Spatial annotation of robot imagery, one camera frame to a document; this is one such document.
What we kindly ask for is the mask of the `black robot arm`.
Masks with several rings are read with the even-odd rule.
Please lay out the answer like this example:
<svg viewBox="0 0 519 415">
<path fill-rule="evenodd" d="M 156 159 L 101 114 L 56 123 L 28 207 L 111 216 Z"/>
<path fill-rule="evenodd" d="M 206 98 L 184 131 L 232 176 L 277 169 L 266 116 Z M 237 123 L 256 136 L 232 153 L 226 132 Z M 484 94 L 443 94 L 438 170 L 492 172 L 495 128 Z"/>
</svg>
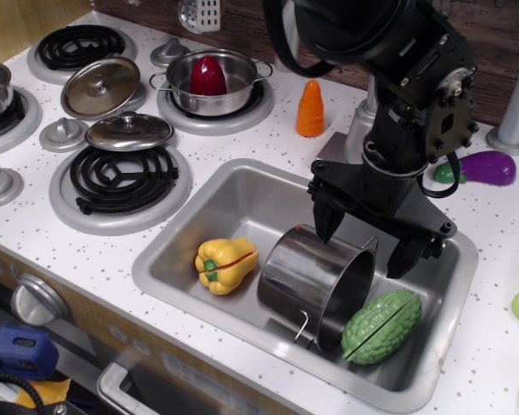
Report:
<svg viewBox="0 0 519 415">
<path fill-rule="evenodd" d="M 388 276 L 400 278 L 420 259 L 438 257 L 456 225 L 433 200 L 453 188 L 425 188 L 426 168 L 445 157 L 460 182 L 457 150 L 471 143 L 474 54 L 428 1 L 297 1 L 298 35 L 318 58 L 302 67 L 287 42 L 283 6 L 263 4 L 276 55 L 292 72 L 318 78 L 356 64 L 375 78 L 378 108 L 358 164 L 311 165 L 309 191 L 317 235 L 328 241 L 343 217 L 394 236 Z"/>
</svg>

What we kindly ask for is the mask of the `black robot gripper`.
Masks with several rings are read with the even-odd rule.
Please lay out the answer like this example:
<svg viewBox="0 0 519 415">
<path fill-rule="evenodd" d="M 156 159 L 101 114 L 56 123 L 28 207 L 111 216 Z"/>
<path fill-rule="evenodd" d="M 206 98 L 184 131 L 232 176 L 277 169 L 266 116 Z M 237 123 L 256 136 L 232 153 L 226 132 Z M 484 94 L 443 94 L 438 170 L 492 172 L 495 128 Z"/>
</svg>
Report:
<svg viewBox="0 0 519 415">
<path fill-rule="evenodd" d="M 457 187 L 430 191 L 423 175 L 442 156 L 456 162 L 456 149 L 455 107 L 380 104 L 363 143 L 362 164 L 320 160 L 311 165 L 317 236 L 327 244 L 346 214 L 394 236 L 399 243 L 388 261 L 388 278 L 402 278 L 420 258 L 439 257 L 457 228 L 431 200 Z"/>
</svg>

